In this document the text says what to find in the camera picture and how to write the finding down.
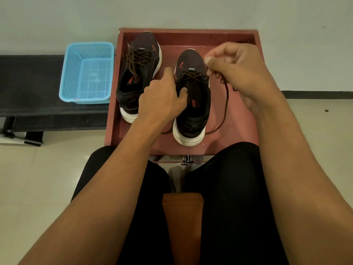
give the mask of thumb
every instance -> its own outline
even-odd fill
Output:
[[[232,65],[231,63],[225,62],[223,58],[212,56],[206,57],[204,62],[209,69],[220,72],[224,76],[227,76]]]
[[[185,110],[185,108],[188,104],[188,90],[185,87],[183,87],[180,90],[179,97],[178,97],[178,103],[179,103],[178,110],[180,112]]]

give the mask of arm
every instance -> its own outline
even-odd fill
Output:
[[[135,211],[149,152],[164,126],[186,107],[165,69],[139,99],[139,116],[91,181],[24,256],[28,264],[115,264]]]
[[[290,264],[353,263],[353,210],[316,161],[254,45],[226,43],[205,56],[254,114],[271,205]]]

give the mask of floor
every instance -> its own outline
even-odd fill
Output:
[[[353,206],[353,100],[289,102],[319,163]],[[46,132],[40,148],[0,145],[0,264],[17,264],[68,205],[104,132]],[[170,173],[183,168],[161,166]]]

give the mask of person's left hand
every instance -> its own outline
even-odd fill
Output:
[[[178,97],[174,72],[167,67],[162,79],[152,80],[140,96],[137,119],[162,130],[186,108],[187,100],[186,88],[180,90]]]

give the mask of wooden seat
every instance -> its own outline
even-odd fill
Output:
[[[163,196],[174,264],[200,262],[203,197],[200,193],[167,193]]]

